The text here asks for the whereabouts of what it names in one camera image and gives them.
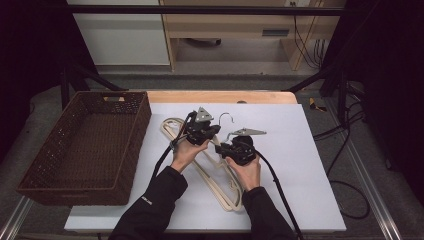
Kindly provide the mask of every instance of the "white table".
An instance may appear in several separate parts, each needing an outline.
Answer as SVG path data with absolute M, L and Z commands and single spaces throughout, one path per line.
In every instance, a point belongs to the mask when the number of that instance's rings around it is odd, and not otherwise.
M 207 104 L 152 103 L 152 118 L 140 151 L 130 202 L 127 206 L 75 206 L 65 229 L 77 232 L 110 232 L 120 216 L 145 191 L 153 168 L 168 139 L 160 132 L 160 123 L 168 117 L 185 118 L 199 106 L 210 112 L 218 123 L 219 115 L 229 112 L 235 123 L 222 118 L 219 138 L 242 127 L 267 131 L 253 137 L 256 149 L 271 163 L 281 182 L 291 210 L 303 232 L 344 231 L 346 226 L 339 212 L 330 184 L 319 158 L 303 109 L 298 104 Z M 202 163 L 204 157 L 196 158 Z M 169 154 L 162 168 L 172 161 Z M 169 232 L 239 232 L 249 231 L 250 221 L 243 209 L 225 212 L 201 180 L 194 167 L 183 172 L 189 187 L 176 202 L 167 231 Z M 272 176 L 262 164 L 261 184 L 267 189 L 278 210 L 291 224 Z

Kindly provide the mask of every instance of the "gray floor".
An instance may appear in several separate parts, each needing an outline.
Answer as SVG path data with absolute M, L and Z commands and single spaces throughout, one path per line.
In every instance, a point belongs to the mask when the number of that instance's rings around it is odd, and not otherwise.
M 154 68 L 147 68 L 145 71 L 146 68 L 129 67 L 124 75 L 117 74 L 122 73 L 117 72 L 117 68 L 104 69 L 103 73 L 110 81 L 130 89 L 281 90 L 293 86 L 315 71 L 305 66 L 298 72 L 290 71 L 287 59 L 280 50 L 282 49 L 278 41 L 223 40 L 222 45 L 218 47 L 183 42 L 175 72 Z M 100 88 L 91 81 L 90 85 L 93 88 Z M 335 126 L 329 112 L 309 108 L 309 98 L 317 96 L 315 91 L 317 87 L 319 83 L 297 94 L 298 102 L 304 106 L 313 134 Z M 316 100 L 319 105 L 324 105 L 321 99 Z M 58 88 L 37 95 L 32 102 L 34 111 L 0 167 L 1 225 L 6 223 L 20 199 L 14 191 L 15 187 L 60 116 Z M 376 144 L 368 125 L 361 121 L 355 123 L 351 134 L 351 139 L 372 175 L 403 239 L 424 239 L 424 209 L 413 196 L 402 174 L 386 169 L 384 154 Z M 342 139 L 340 136 L 333 136 L 316 144 L 323 165 L 328 168 L 342 144 Z M 360 187 L 346 152 L 340 156 L 330 178 Z M 336 185 L 333 189 L 339 204 L 346 212 L 353 215 L 363 213 L 364 202 L 358 194 Z M 22 225 L 20 234 L 75 235 L 63 230 L 69 211 L 68 207 L 46 207 L 35 203 Z M 385 239 L 373 213 L 363 220 L 346 217 L 344 220 L 347 225 L 346 232 L 307 235 L 307 238 Z

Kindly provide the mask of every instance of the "hand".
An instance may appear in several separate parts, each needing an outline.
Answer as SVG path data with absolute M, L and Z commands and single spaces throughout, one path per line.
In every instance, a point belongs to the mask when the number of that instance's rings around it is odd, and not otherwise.
M 259 156 L 250 163 L 240 166 L 230 157 L 226 157 L 228 165 L 236 172 L 240 184 L 245 191 L 250 191 L 253 188 L 259 187 L 261 182 L 261 164 L 259 163 Z
M 194 161 L 196 155 L 208 148 L 209 140 L 206 140 L 202 145 L 197 146 L 189 143 L 187 139 L 178 143 L 176 152 L 174 152 L 174 160 L 171 167 L 182 172 L 191 162 Z

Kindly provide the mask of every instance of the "black jacket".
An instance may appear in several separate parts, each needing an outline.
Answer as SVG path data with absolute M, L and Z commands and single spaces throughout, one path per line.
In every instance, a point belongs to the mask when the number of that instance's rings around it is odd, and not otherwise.
M 169 224 L 175 201 L 187 189 L 185 178 L 167 166 L 121 217 L 110 240 L 160 239 Z M 252 239 L 295 239 L 265 188 L 243 193 L 243 204 L 252 223 Z

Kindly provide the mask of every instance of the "brown wicker basket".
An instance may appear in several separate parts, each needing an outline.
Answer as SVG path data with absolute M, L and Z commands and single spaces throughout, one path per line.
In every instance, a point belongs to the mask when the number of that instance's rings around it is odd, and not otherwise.
M 125 205 L 152 115 L 146 92 L 78 92 L 17 192 L 44 205 Z

